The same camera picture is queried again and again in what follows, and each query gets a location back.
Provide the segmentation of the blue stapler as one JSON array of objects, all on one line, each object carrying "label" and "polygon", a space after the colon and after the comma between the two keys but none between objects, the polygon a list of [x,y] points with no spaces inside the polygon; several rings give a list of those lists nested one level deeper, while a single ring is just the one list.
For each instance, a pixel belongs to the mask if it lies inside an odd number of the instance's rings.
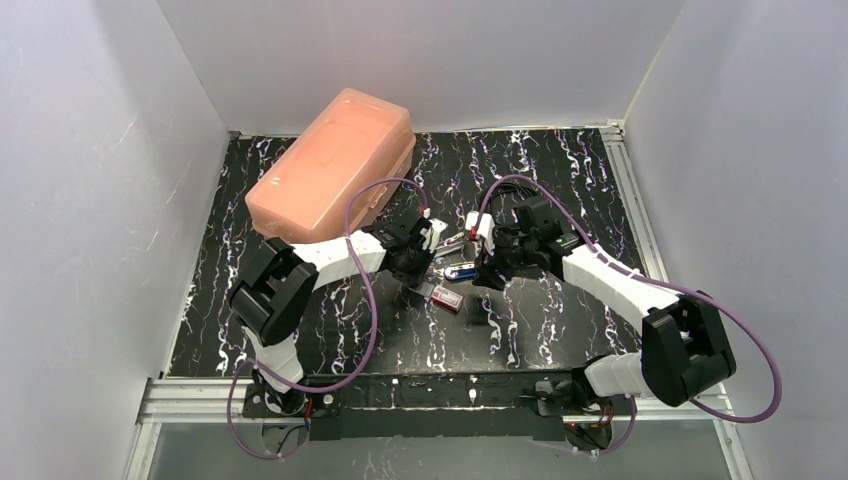
[{"label": "blue stapler", "polygon": [[447,266],[444,269],[443,277],[449,282],[461,282],[472,280],[477,276],[477,269],[474,263],[457,263]]}]

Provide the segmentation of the red white staple box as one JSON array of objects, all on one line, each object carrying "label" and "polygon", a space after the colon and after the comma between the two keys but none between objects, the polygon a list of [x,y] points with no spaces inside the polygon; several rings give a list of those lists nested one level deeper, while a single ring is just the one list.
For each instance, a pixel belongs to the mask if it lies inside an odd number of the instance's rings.
[{"label": "red white staple box", "polygon": [[463,302],[463,296],[441,285],[423,283],[417,292],[431,303],[451,312],[458,312]]}]

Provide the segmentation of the beige small stapler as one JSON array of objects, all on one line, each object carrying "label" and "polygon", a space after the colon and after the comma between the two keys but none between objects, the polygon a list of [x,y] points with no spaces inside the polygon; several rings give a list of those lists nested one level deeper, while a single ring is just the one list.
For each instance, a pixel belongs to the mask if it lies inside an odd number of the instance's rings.
[{"label": "beige small stapler", "polygon": [[435,250],[435,257],[444,257],[464,249],[466,244],[466,236],[464,233],[458,233],[439,242]]}]

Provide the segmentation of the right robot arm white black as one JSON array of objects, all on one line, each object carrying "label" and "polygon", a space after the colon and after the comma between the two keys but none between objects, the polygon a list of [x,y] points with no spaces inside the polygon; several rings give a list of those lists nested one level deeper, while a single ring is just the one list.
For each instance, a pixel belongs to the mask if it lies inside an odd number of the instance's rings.
[{"label": "right robot arm white black", "polygon": [[564,227],[543,198],[523,201],[514,212],[517,221],[511,225],[496,224],[488,213],[467,215],[465,229],[481,247],[475,285],[502,290],[514,277],[538,268],[592,295],[641,338],[636,353],[601,356],[572,370],[571,395],[653,397],[676,407],[735,374],[716,307],[695,294],[639,281],[637,272]]}]

